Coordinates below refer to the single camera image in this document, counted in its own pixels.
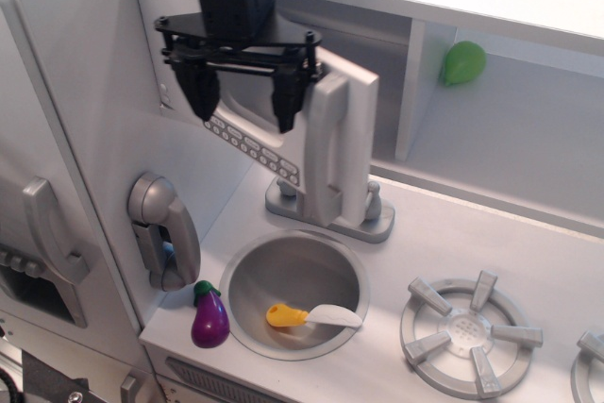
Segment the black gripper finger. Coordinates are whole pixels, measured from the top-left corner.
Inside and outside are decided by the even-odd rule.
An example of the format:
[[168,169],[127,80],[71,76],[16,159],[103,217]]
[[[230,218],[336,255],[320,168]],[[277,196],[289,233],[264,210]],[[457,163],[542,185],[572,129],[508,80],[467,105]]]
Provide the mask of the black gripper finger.
[[279,69],[272,76],[273,112],[281,134],[294,128],[295,115],[302,109],[308,79],[296,70]]
[[206,63],[174,64],[176,80],[183,91],[193,113],[203,121],[208,121],[220,100],[220,82],[217,72]]

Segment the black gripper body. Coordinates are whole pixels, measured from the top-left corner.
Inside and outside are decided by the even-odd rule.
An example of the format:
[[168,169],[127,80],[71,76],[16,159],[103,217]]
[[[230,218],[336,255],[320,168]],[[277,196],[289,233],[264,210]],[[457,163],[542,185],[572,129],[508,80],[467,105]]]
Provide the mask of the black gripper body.
[[199,3],[199,13],[161,16],[155,22],[164,36],[162,54],[178,79],[187,71],[200,76],[210,63],[224,71],[282,76],[295,87],[321,77],[316,59],[320,35],[279,16],[275,0]]

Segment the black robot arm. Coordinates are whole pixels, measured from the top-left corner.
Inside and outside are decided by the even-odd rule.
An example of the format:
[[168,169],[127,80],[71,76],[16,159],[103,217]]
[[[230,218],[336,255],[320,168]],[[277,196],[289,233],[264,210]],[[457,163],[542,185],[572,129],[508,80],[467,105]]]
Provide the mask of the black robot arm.
[[195,115],[208,121],[220,99],[221,72],[269,76],[282,133],[294,127],[307,87],[321,74],[321,35],[282,17],[276,0],[198,0],[200,12],[161,16],[164,61]]

